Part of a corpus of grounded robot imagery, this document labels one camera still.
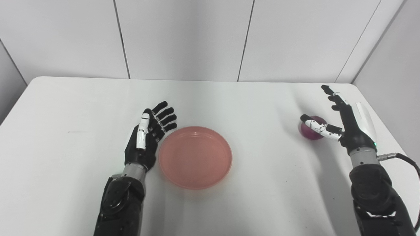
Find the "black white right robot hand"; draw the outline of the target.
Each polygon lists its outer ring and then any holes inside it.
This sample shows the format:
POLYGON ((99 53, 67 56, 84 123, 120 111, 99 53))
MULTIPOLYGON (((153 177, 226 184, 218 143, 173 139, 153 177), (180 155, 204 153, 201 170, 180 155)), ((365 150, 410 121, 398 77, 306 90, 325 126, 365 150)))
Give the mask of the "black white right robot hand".
POLYGON ((321 88, 334 103, 331 108, 339 112, 343 127, 318 122, 306 114, 300 116, 303 124, 321 136, 340 142, 348 153, 362 148, 377 151, 375 129, 366 108, 361 103, 348 103, 340 92, 334 92, 328 85, 321 88))

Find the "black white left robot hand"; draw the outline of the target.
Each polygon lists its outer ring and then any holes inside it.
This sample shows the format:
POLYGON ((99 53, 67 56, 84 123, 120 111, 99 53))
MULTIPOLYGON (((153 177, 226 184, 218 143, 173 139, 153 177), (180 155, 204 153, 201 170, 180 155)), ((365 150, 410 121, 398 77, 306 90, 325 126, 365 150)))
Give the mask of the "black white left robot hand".
POLYGON ((138 163, 149 171, 156 163, 158 144, 171 130, 177 128, 177 115, 167 101, 147 108, 133 128, 125 149, 125 164, 138 163))

